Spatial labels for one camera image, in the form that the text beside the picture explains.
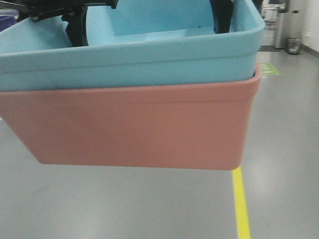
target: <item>pink plastic bin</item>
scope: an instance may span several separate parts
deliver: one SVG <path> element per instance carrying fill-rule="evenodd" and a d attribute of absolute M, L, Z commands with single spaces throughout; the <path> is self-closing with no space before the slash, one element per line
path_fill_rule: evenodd
<path fill-rule="evenodd" d="M 0 93 L 0 117 L 41 163 L 232 170 L 261 79 Z"/>

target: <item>green floor sticker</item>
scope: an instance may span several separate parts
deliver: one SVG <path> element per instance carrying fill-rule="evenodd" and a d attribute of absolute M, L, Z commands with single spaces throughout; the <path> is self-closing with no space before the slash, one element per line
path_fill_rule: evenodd
<path fill-rule="evenodd" d="M 271 63 L 259 63 L 262 73 L 268 75 L 280 75 L 277 69 Z"/>

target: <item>black mechanical part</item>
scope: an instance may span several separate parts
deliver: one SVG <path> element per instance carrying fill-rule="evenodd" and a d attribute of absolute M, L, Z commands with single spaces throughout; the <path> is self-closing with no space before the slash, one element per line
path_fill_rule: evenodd
<path fill-rule="evenodd" d="M 87 46 L 86 14 L 89 6 L 108 5 L 115 9 L 119 0 L 0 0 L 0 6 L 19 10 L 18 21 L 62 16 L 68 22 L 66 33 L 72 46 Z"/>
<path fill-rule="evenodd" d="M 233 15 L 234 3 L 232 0 L 210 0 L 214 15 L 215 33 L 228 33 Z"/>

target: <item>black floor mat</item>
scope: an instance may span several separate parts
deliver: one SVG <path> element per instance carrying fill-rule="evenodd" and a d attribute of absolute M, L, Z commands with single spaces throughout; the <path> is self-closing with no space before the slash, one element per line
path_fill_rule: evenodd
<path fill-rule="evenodd" d="M 273 46 L 261 46 L 259 51 L 281 52 L 282 49 L 276 49 Z"/>

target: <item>yellow floor line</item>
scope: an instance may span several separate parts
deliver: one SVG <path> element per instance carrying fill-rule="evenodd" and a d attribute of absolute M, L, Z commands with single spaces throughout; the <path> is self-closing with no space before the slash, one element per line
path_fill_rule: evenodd
<path fill-rule="evenodd" d="M 237 221 L 237 238 L 251 239 L 246 205 L 245 187 L 241 167 L 233 170 L 233 187 Z"/>

